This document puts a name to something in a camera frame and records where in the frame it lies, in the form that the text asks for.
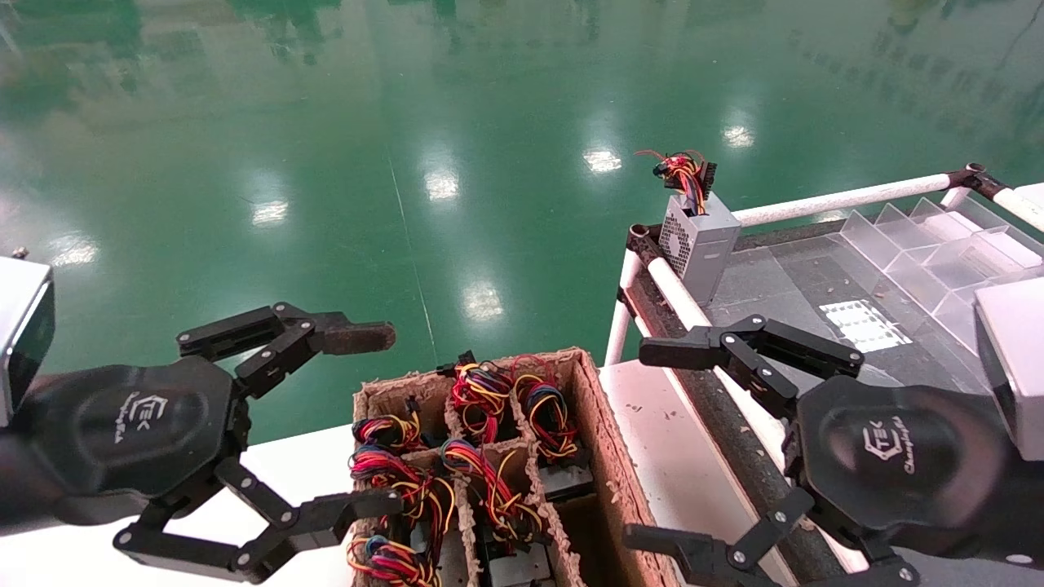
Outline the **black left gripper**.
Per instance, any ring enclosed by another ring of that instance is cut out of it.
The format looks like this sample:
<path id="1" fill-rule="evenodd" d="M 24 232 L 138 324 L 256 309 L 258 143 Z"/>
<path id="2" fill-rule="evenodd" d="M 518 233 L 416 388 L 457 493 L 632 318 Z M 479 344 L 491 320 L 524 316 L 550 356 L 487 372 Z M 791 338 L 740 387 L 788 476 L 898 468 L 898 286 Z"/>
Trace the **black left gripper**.
<path id="1" fill-rule="evenodd" d="M 298 554 L 342 544 L 357 521 L 401 513 L 403 501 L 372 489 L 290 504 L 227 457 L 232 402 L 264 397 L 318 354 L 376 353 L 395 342 L 392 322 L 280 302 L 180 333 L 180 357 L 204 359 L 47 376 L 16 413 L 19 475 L 55 483 L 65 497 L 153 498 L 114 537 L 116 550 L 164 571 L 260 585 Z M 243 353 L 234 379 L 215 365 Z M 165 531 L 221 489 L 266 521 L 256 538 L 235 545 Z"/>

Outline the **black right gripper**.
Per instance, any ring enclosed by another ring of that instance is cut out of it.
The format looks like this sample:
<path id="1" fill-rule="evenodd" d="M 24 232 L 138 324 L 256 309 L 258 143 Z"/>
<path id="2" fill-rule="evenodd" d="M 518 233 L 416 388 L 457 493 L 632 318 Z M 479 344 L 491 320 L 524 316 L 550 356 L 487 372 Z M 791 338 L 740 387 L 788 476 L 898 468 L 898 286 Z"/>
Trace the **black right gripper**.
<path id="1" fill-rule="evenodd" d="M 736 544 L 702 532 L 624 527 L 627 549 L 673 558 L 687 584 L 776 586 L 761 558 L 814 514 L 843 544 L 859 538 L 869 567 L 813 586 L 920 584 L 891 546 L 861 537 L 941 558 L 1024 554 L 1024 464 L 989 397 L 870 386 L 851 378 L 865 361 L 857 349 L 761 315 L 643 338 L 639 360 L 723 370 L 772 417 L 791 420 L 788 468 L 806 491 L 791 489 Z M 798 398 L 773 360 L 829 380 Z"/>

